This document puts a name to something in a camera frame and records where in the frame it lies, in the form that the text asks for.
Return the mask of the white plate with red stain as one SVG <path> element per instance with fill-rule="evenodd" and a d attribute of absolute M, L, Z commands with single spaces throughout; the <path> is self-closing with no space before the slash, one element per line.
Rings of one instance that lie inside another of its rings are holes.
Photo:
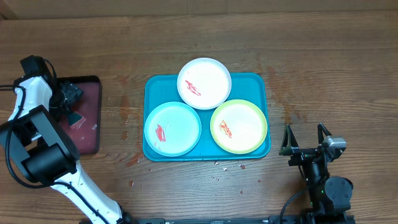
<path fill-rule="evenodd" d="M 181 99 L 198 110 L 210 110 L 229 97 L 232 79 L 228 69 L 213 58 L 196 58 L 185 64 L 177 77 Z"/>

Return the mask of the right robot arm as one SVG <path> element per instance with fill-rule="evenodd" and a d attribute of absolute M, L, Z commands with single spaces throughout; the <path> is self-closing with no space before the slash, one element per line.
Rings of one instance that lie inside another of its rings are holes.
<path fill-rule="evenodd" d="M 290 125 L 284 129 L 280 147 L 281 156 L 289 156 L 289 166 L 297 166 L 306 188 L 291 196 L 281 209 L 279 223 L 354 223 L 353 216 L 347 216 L 351 208 L 353 183 L 347 178 L 331 176 L 328 163 L 338 159 L 346 149 L 341 136 L 332 135 L 319 123 L 317 126 L 318 146 L 299 147 Z M 298 215 L 285 216 L 287 206 L 298 196 L 308 193 L 311 207 L 304 208 Z"/>

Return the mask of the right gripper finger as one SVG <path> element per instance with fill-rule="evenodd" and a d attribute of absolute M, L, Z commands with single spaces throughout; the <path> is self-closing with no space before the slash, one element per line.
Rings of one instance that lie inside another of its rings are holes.
<path fill-rule="evenodd" d="M 323 123 L 319 123 L 317 126 L 318 143 L 319 145 L 328 145 L 330 140 L 331 132 L 327 130 Z"/>
<path fill-rule="evenodd" d="M 299 151 L 299 145 L 289 124 L 285 125 L 284 137 L 280 147 L 280 156 L 292 156 Z"/>

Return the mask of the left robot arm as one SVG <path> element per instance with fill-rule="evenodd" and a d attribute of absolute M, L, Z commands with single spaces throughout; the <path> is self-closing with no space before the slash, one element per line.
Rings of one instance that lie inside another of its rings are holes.
<path fill-rule="evenodd" d="M 22 59 L 21 65 L 23 76 L 1 86 L 16 94 L 14 111 L 1 125 L 1 146 L 11 176 L 30 189 L 59 191 L 92 223 L 135 223 L 80 163 L 80 154 L 99 149 L 99 78 L 59 78 L 47 59 L 35 55 Z"/>

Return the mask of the light blue plate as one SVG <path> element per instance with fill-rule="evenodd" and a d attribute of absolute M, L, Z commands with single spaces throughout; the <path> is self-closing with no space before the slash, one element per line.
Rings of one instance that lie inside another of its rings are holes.
<path fill-rule="evenodd" d="M 171 101 L 152 110 L 144 124 L 144 137 L 149 147 L 166 157 L 177 157 L 191 151 L 201 136 L 198 113 L 185 103 Z"/>

